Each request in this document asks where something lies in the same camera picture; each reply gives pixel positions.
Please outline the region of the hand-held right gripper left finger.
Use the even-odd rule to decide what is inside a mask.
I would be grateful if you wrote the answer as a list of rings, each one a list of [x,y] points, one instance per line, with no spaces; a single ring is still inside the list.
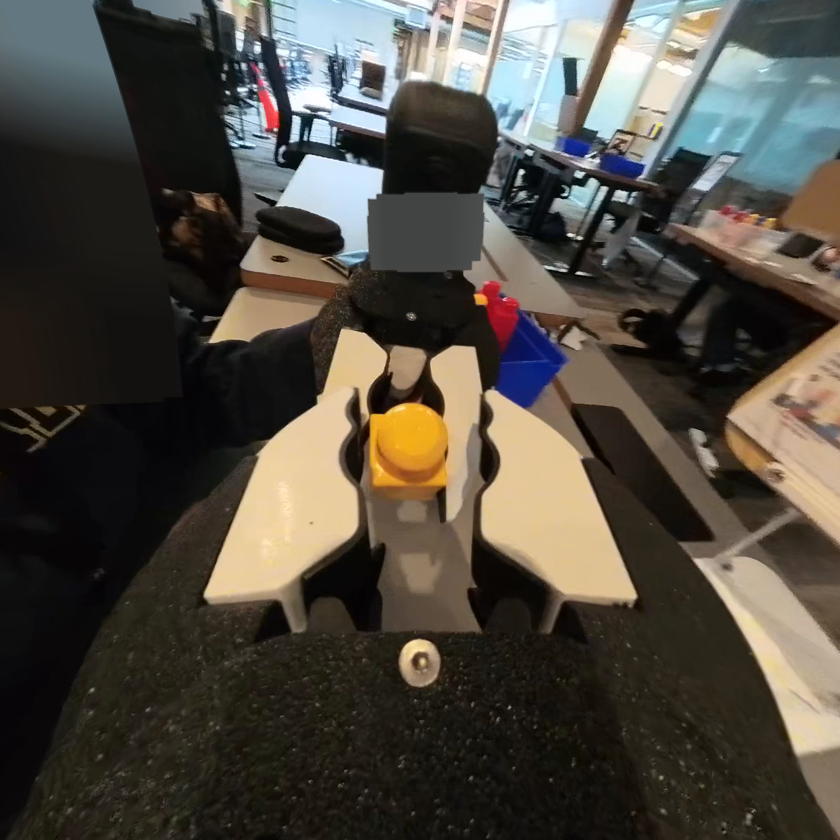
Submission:
[[[358,389],[340,387],[259,451],[203,599],[279,604],[293,633],[334,598],[361,630],[382,618],[385,547],[373,545],[361,487]]]

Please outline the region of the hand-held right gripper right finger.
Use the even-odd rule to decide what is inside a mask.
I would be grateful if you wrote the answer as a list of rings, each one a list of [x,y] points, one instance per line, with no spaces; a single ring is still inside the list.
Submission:
[[[566,603],[637,591],[579,451],[498,391],[481,398],[469,605],[482,631],[551,634]]]

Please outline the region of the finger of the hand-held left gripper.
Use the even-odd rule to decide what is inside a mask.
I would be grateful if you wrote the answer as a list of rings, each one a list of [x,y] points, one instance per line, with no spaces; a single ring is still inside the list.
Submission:
[[[443,399],[443,420],[448,435],[440,517],[444,523],[453,523],[463,508],[471,513],[480,483],[480,419],[485,390],[472,347],[447,349],[433,357],[429,370],[432,383]]]
[[[368,408],[374,383],[386,373],[387,352],[364,332],[342,329],[319,400],[348,387],[357,391],[360,408]]]

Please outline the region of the red mega block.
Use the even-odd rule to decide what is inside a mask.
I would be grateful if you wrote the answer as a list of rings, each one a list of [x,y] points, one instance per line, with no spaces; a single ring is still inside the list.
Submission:
[[[479,292],[486,294],[491,301],[486,310],[487,316],[496,335],[500,352],[504,354],[518,327],[520,314],[518,300],[502,293],[501,284],[496,280],[486,282]]]

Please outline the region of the black round cushion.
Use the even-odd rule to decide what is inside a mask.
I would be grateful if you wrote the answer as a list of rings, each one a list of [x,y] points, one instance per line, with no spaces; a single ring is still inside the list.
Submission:
[[[294,206],[267,206],[257,211],[258,234],[279,245],[333,256],[343,251],[341,227],[333,220]]]

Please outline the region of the white table with brown edge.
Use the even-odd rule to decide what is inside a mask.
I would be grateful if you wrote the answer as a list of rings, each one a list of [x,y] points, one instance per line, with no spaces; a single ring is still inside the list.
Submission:
[[[348,250],[365,250],[368,202],[381,189],[379,169],[310,155],[290,179],[278,205],[331,219],[340,226]],[[517,299],[522,309],[551,328],[581,322],[589,316],[488,204],[484,205],[484,216],[481,258],[465,273],[475,287],[498,281],[504,294]],[[242,259],[240,276],[247,287],[323,299],[348,282],[320,256],[260,236]]]

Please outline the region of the patterned dark bag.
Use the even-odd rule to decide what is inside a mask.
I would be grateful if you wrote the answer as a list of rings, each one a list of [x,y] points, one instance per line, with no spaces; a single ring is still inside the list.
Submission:
[[[158,236],[171,297],[201,318],[219,318],[240,287],[249,239],[215,192],[161,190]]]

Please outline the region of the person's black jacket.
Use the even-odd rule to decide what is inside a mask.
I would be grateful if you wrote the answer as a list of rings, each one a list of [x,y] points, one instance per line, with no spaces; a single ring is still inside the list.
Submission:
[[[2,410],[3,800],[25,798],[118,593],[257,432],[183,401]]]

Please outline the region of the long office table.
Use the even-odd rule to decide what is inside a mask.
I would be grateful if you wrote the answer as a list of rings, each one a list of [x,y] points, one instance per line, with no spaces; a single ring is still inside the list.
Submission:
[[[646,193],[654,196],[664,196],[665,188],[643,177],[629,177],[610,173],[600,166],[601,161],[586,159],[554,150],[536,140],[529,139],[518,133],[505,129],[498,130],[498,137],[516,150],[530,153],[530,162],[551,174],[569,171],[577,175],[598,181],[603,186],[609,186],[616,191],[632,193]]]

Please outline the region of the orange traffic cone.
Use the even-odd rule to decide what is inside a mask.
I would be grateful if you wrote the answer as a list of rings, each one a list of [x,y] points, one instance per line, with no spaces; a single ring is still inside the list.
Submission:
[[[251,61],[249,67],[255,78],[259,105],[265,119],[265,132],[277,135],[280,125],[279,113],[270,85],[266,82],[264,74],[255,62]]]

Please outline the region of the wooden table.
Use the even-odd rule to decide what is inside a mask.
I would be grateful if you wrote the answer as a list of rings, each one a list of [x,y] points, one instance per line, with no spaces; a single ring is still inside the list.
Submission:
[[[834,322],[839,320],[838,280],[814,268],[808,259],[782,255],[755,255],[720,241],[716,232],[669,224],[666,236],[680,245],[698,249],[727,273],[754,286],[771,289],[801,303]]]

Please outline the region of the brown cardboard box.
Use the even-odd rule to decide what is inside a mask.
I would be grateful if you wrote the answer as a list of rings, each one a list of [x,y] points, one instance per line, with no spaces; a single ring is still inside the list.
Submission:
[[[796,233],[835,241],[839,238],[839,160],[821,164],[795,194],[780,223]]]

